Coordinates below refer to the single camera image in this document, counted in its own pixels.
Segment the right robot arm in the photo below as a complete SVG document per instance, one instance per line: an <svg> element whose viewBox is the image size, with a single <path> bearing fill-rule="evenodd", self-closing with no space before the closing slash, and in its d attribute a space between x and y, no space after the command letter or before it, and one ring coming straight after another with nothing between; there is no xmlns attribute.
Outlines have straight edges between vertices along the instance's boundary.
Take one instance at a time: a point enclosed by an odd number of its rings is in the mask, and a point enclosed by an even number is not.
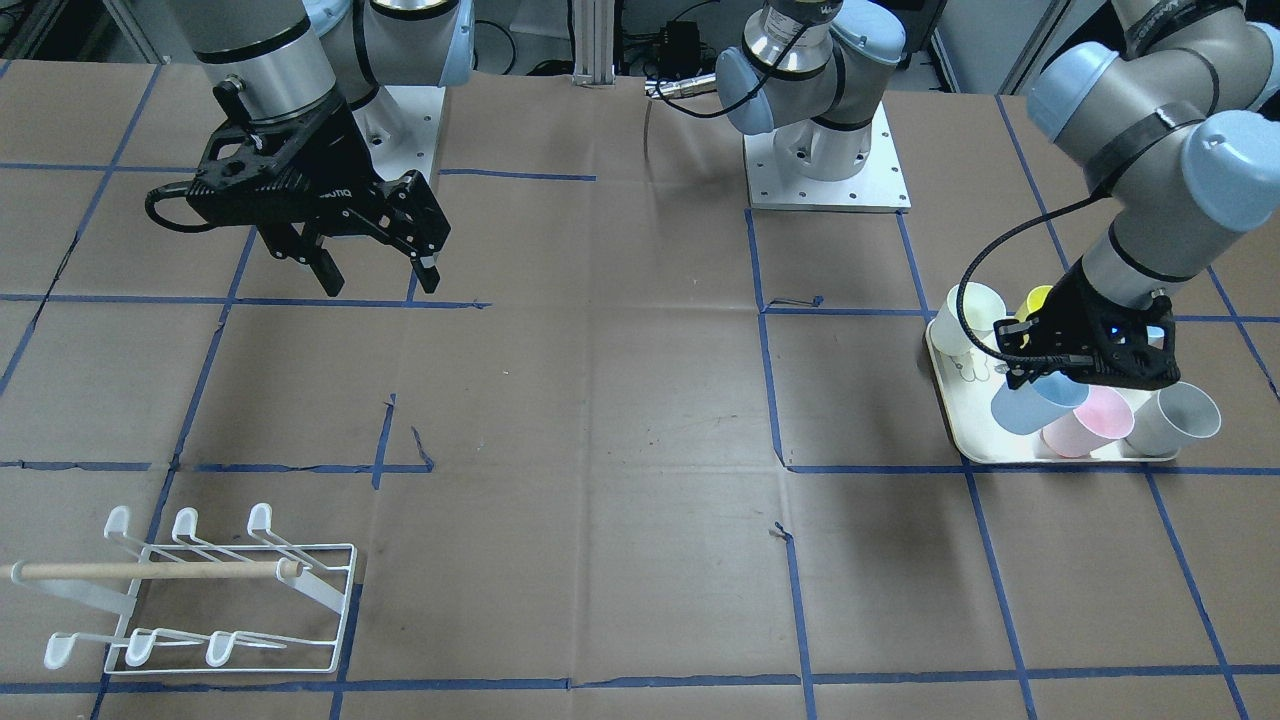
<svg viewBox="0 0 1280 720"><path fill-rule="evenodd" d="M439 104L474 63L470 1L175 1L224 122L192 178L151 190L174 232L251 225L268 251L343 286L325 241L402 252L440 282L451 224L430 174Z"/></svg>

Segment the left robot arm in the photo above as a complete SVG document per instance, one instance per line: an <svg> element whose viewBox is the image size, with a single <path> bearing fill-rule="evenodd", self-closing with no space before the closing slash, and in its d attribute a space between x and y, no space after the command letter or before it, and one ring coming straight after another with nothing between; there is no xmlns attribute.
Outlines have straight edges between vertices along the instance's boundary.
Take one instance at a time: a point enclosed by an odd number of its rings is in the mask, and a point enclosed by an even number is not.
<svg viewBox="0 0 1280 720"><path fill-rule="evenodd" d="M1029 118L1083 170L1087 202L1121 211L1024 322L963 323L1010 389L1059 373L1087 386L1175 384L1172 299L1277 210L1277 31L1238 1L1116 1L1125 49L1056 56ZM804 176L841 181L905 49L869 1L767 1L716 63L739 132L796 143Z"/></svg>

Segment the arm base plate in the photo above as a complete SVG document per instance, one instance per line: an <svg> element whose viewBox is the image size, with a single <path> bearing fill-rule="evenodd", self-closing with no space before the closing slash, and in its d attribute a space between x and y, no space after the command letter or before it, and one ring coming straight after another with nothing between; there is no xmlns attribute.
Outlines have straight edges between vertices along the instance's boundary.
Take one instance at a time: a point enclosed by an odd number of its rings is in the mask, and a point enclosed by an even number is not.
<svg viewBox="0 0 1280 720"><path fill-rule="evenodd" d="M410 170L434 178L444 101L443 87L393 85L355 109L374 169L384 181Z"/></svg>
<svg viewBox="0 0 1280 720"><path fill-rule="evenodd" d="M896 213L913 206L884 105L869 126L836 131L805 120L744 138L754 209Z"/></svg>

